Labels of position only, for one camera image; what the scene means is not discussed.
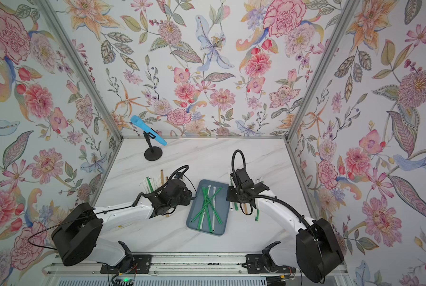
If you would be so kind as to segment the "blue-grey storage tray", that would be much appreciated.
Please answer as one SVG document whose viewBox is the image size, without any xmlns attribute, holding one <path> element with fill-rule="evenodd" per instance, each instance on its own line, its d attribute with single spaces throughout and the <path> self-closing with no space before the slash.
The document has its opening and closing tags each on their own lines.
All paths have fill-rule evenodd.
<svg viewBox="0 0 426 286">
<path fill-rule="evenodd" d="M 218 221 L 215 219 L 212 209 L 208 206 L 206 206 L 206 212 L 205 217 L 203 220 L 203 228 L 201 230 L 198 230 L 198 221 L 199 216 L 201 215 L 201 212 L 203 210 L 203 187 L 211 186 L 209 196 L 211 197 L 213 193 L 214 186 L 219 189 L 220 187 L 222 190 L 217 194 L 215 208 L 218 212 L 223 224 L 220 225 Z M 192 205 L 190 208 L 190 212 L 188 214 L 188 218 L 186 220 L 186 226 L 195 231 L 204 232 L 211 235 L 216 236 L 222 236 L 226 232 L 226 225 L 227 225 L 227 219 L 228 214 L 230 212 L 230 202 L 226 200 L 227 197 L 227 190 L 228 185 L 221 182 L 214 182 L 210 180 L 203 179 L 200 181 L 198 188 L 197 188 L 197 196 L 192 201 Z"/>
</svg>

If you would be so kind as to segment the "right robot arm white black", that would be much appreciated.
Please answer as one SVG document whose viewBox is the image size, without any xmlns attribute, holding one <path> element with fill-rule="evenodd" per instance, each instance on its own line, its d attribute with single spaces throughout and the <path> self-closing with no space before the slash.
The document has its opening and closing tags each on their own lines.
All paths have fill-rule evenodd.
<svg viewBox="0 0 426 286">
<path fill-rule="evenodd" d="M 277 274 L 299 270 L 310 281 L 319 283 L 344 262 L 334 230 L 326 219 L 305 217 L 268 186 L 255 183 L 244 168 L 234 169 L 231 177 L 233 186 L 228 189 L 228 201 L 249 204 L 289 233 L 289 238 L 266 246 L 261 255 L 247 255 L 245 266 L 249 272 Z"/>
</svg>

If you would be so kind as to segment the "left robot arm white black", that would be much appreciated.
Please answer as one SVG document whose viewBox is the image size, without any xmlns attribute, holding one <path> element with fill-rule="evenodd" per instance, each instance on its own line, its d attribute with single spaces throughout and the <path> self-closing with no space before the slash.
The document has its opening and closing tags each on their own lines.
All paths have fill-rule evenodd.
<svg viewBox="0 0 426 286">
<path fill-rule="evenodd" d="M 57 228 L 51 238 L 64 266 L 85 260 L 127 272 L 136 260 L 122 239 L 110 241 L 103 236 L 139 220 L 165 216 L 178 206 L 188 206 L 193 193 L 180 179 L 171 179 L 152 193 L 140 193 L 132 203 L 94 208 L 78 205 Z"/>
</svg>

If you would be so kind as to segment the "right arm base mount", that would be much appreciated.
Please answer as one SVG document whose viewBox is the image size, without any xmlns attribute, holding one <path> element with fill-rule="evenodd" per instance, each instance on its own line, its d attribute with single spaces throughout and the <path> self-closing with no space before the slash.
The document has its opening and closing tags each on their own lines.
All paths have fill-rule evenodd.
<svg viewBox="0 0 426 286">
<path fill-rule="evenodd" d="M 269 255 L 246 255 L 245 263 L 242 267 L 249 274 L 296 274 L 296 269 L 289 266 L 276 265 Z"/>
</svg>

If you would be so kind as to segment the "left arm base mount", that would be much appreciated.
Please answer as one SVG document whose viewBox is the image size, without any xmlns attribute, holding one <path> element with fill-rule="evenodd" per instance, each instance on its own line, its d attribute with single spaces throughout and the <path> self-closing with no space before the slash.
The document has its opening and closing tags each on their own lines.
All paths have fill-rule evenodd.
<svg viewBox="0 0 426 286">
<path fill-rule="evenodd" d="M 125 257 L 117 266 L 102 265 L 100 274 L 148 274 L 152 255 Z"/>
</svg>

